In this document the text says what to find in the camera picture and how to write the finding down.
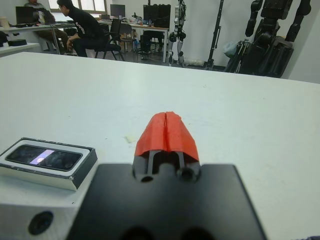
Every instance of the wall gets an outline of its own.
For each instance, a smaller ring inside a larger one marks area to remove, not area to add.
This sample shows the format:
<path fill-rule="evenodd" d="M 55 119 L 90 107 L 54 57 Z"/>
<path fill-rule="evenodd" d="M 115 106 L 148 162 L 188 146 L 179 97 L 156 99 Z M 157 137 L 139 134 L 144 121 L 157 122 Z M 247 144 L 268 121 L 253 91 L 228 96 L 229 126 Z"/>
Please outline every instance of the wall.
<path fill-rule="evenodd" d="M 110 4 L 113 4 L 114 0 L 106 0 L 106 10 L 107 13 L 110 14 Z"/>
<path fill-rule="evenodd" d="M 315 22 L 305 41 L 303 49 L 293 65 L 289 79 L 303 82 L 320 84 L 320 12 L 318 12 Z"/>
<path fill-rule="evenodd" d="M 5 9 L 2 7 L 2 4 L 0 3 L 0 16 L 5 16 Z"/>
<path fill-rule="evenodd" d="M 310 68 L 318 63 L 320 53 L 320 1 L 311 0 L 310 4 L 312 6 L 311 13 L 304 18 L 301 24 L 299 35 L 294 42 L 294 52 L 282 78 L 320 83 L 318 80 L 319 68 Z"/>

